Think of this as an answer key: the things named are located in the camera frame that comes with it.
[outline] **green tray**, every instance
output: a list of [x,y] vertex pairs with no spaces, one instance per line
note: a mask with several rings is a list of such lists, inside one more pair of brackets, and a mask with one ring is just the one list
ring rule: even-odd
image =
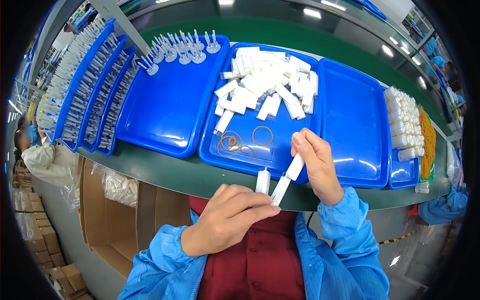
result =
[[[419,157],[419,168],[421,170],[421,157]],[[432,162],[432,166],[430,166],[430,177],[428,177],[427,179],[422,179],[420,176],[419,176],[419,182],[432,182],[433,181],[433,178],[435,177],[435,159],[433,160]]]

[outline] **floor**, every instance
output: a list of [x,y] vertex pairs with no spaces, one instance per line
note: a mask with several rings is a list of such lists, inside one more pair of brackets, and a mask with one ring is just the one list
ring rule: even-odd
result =
[[[70,213],[60,189],[33,178],[33,187],[42,195],[45,210],[60,237],[63,253],[74,263],[97,300],[116,299],[125,279],[84,244],[76,212]],[[413,299],[416,290],[428,284],[442,248],[448,226],[426,227],[407,216],[407,208],[369,211],[377,241],[395,239],[417,228],[420,231],[396,243],[380,246],[378,258],[390,279],[390,299]],[[310,228],[321,236],[320,219],[314,214]]]

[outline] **yellow black hazard stripe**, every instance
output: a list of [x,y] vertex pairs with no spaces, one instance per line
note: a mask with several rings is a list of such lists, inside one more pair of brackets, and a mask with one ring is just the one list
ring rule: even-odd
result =
[[383,245],[383,244],[389,244],[389,243],[395,243],[396,241],[399,241],[399,240],[402,240],[408,236],[411,236],[412,234],[414,234],[415,232],[419,231],[419,229],[416,229],[414,231],[412,231],[411,233],[408,233],[406,235],[402,235],[401,237],[397,238],[397,239],[393,239],[393,240],[383,240],[383,241],[380,241],[380,242],[377,242],[377,245]]

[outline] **blue plastic tray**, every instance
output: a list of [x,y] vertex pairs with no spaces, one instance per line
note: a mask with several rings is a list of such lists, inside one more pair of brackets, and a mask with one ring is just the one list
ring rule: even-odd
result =
[[420,162],[418,157],[404,162],[398,161],[398,152],[392,149],[391,172],[388,185],[392,190],[416,186],[420,178]]
[[322,138],[329,142],[341,185],[382,188],[391,140],[383,89],[375,79],[334,60],[319,62]]
[[[291,50],[264,46],[253,43],[237,43],[230,49],[227,59],[222,67],[222,71],[230,71],[230,59],[235,57],[235,49],[239,47],[252,47],[259,46],[260,50],[268,51],[281,51],[286,52],[297,58],[309,63],[312,69],[318,73],[318,60],[311,56],[300,54]],[[215,89],[223,86],[227,83],[227,80],[219,79]],[[219,117],[214,114],[217,96],[213,94],[212,101],[210,102],[210,108],[207,112],[207,118],[205,120],[204,129],[202,131],[202,137],[200,144],[198,145],[198,155],[202,161],[207,164],[227,168],[235,171],[249,173],[256,175],[258,171],[267,168],[271,173],[271,178],[279,179],[290,163],[292,162],[292,156],[290,154],[291,137],[294,132],[300,131],[302,128],[310,128],[313,132],[319,134],[321,129],[321,116],[322,105],[314,100],[313,114],[306,114],[306,118],[301,120],[292,120],[288,114],[285,104],[280,103],[278,114],[274,120],[266,119],[261,121],[256,118],[258,111],[247,109],[244,115],[235,114],[227,127],[227,130],[235,131],[242,138],[243,145],[250,146],[255,150],[258,155],[257,160],[253,160],[248,154],[241,153],[240,151],[232,157],[222,157],[217,151],[217,144],[220,140],[220,136],[214,135],[213,130]],[[272,130],[273,141],[267,146],[258,146],[252,140],[252,132],[258,126],[266,126]],[[270,140],[270,132],[265,128],[259,128],[255,131],[255,141],[259,144],[265,144]],[[256,157],[248,148],[242,149],[245,152],[249,152],[252,156]],[[231,155],[231,152],[220,150],[223,155]],[[306,168],[303,168],[299,177],[294,183],[304,184],[308,182]]]
[[[93,57],[98,52],[98,49],[100,49],[100,46],[103,44],[103,42],[105,42],[108,35],[113,31],[114,22],[115,22],[115,18],[105,22],[105,26],[106,26],[105,30],[98,36],[96,41],[92,44],[92,46],[87,51],[84,58],[78,65],[78,68],[75,71],[75,74],[73,75],[72,80],[70,81],[70,85],[68,86],[67,92],[65,93],[65,98],[63,100],[63,104],[61,106],[60,113],[57,119],[57,126],[55,127],[55,132],[47,133],[47,137],[52,144],[55,142],[56,139],[61,138],[61,135],[63,133],[63,126],[65,125],[65,121],[67,119],[67,113],[68,113],[68,110],[70,109],[70,104],[72,103],[73,95],[75,94],[75,91],[78,88],[78,84],[80,83],[88,65],[90,65],[90,62],[92,61]],[[76,144],[70,141],[63,141],[63,142],[69,149],[73,149]]]
[[95,139],[95,150],[105,156],[110,156],[112,154],[113,150],[115,149],[117,138],[116,138],[116,130],[115,130],[115,133],[113,134],[113,141],[112,141],[112,146],[110,147],[110,150],[106,148],[98,148],[102,140],[103,128],[105,127],[105,122],[107,122],[107,115],[108,115],[108,111],[110,110],[110,106],[112,105],[113,97],[117,93],[117,89],[126,71],[132,64],[132,60],[133,60],[133,57],[135,56],[136,49],[137,49],[136,47],[132,46],[123,50],[125,51],[125,53],[128,54],[127,60],[125,61],[125,64],[120,70],[117,76],[117,79],[115,79],[115,82],[113,83],[112,89],[110,90],[110,94],[108,95],[107,101],[105,103],[105,107],[103,108],[102,116],[100,117],[100,124],[98,125],[98,132],[96,134],[96,139]]
[[110,72],[110,69],[112,68],[113,63],[117,60],[120,52],[125,46],[126,38],[127,38],[127,35],[121,35],[117,37],[117,40],[120,43],[118,44],[117,48],[115,49],[115,51],[113,51],[112,55],[108,59],[107,63],[105,64],[105,67],[103,68],[102,72],[100,73],[95,83],[95,86],[93,87],[92,93],[90,95],[90,98],[88,99],[87,106],[85,108],[85,113],[84,113],[84,117],[82,118],[82,123],[80,124],[77,143],[75,144],[75,147],[73,149],[70,149],[72,152],[76,152],[79,146],[82,146],[83,148],[89,151],[90,149],[92,149],[90,152],[93,152],[93,145],[84,140],[85,131],[87,129],[88,121],[90,120],[90,115],[92,114],[92,109],[93,109],[93,106],[95,105],[98,92],[100,92],[100,88],[102,87],[103,82],[105,82],[105,79],[107,78],[108,72]]
[[[205,38],[200,40],[206,45]],[[201,64],[181,65],[163,60],[149,76],[141,68],[125,98],[116,126],[124,141],[174,157],[189,157],[197,147],[215,82],[230,41],[217,35],[222,46]]]

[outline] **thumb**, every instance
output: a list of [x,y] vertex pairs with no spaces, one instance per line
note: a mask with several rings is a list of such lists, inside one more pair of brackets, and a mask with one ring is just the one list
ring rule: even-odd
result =
[[312,145],[305,139],[305,137],[300,133],[296,132],[292,135],[292,144],[300,153],[301,158],[305,161],[307,165],[315,164],[318,160],[317,154],[312,148]]

